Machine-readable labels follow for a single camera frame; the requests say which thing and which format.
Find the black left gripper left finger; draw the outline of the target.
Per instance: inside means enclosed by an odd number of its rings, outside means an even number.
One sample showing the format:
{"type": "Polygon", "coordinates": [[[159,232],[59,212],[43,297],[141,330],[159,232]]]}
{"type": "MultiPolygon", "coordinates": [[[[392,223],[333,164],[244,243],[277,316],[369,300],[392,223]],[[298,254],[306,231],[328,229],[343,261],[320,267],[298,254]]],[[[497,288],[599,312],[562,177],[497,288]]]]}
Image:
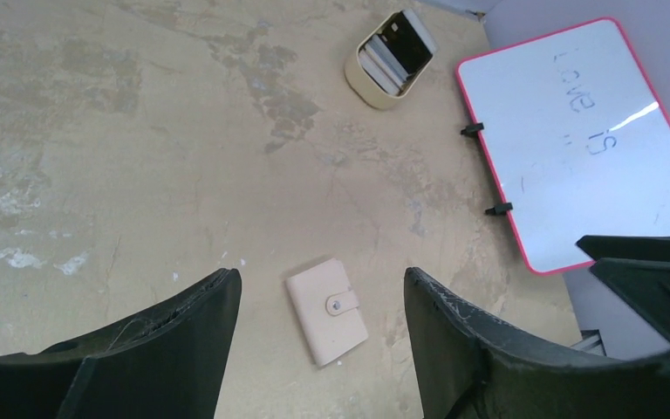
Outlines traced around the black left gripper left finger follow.
{"type": "Polygon", "coordinates": [[[0,418],[211,418],[242,295],[220,269],[36,354],[0,356],[0,418]]]}

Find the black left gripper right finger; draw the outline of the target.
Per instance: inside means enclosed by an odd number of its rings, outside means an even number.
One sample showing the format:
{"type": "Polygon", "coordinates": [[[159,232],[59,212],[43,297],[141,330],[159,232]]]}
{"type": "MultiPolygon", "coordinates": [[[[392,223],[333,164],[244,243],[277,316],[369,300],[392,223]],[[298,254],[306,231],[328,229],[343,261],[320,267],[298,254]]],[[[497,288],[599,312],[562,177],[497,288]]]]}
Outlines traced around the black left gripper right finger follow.
{"type": "Polygon", "coordinates": [[[418,267],[404,304],[427,418],[670,418],[670,350],[620,361],[559,345],[418,267]]]}

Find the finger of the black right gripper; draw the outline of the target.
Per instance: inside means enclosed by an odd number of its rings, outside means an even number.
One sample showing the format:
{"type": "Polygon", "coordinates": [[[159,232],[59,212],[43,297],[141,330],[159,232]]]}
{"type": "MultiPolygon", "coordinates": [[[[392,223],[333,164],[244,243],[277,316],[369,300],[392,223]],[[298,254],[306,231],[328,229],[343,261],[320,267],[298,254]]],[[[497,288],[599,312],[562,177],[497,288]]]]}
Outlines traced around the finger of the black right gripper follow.
{"type": "Polygon", "coordinates": [[[576,242],[576,246],[595,261],[619,258],[670,263],[670,237],[586,235],[576,242]]]}
{"type": "Polygon", "coordinates": [[[670,343],[670,262],[602,258],[590,271],[670,343]]]}

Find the stack of credit cards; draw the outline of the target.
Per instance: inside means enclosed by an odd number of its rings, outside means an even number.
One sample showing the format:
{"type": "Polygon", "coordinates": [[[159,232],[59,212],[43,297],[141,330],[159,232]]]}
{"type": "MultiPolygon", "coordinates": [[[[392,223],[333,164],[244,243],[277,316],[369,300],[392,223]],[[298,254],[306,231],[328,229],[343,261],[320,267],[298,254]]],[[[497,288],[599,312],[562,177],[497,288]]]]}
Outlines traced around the stack of credit cards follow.
{"type": "Polygon", "coordinates": [[[407,8],[393,13],[361,43],[356,63],[379,91],[400,97],[437,51],[430,31],[418,14],[407,8]]]}

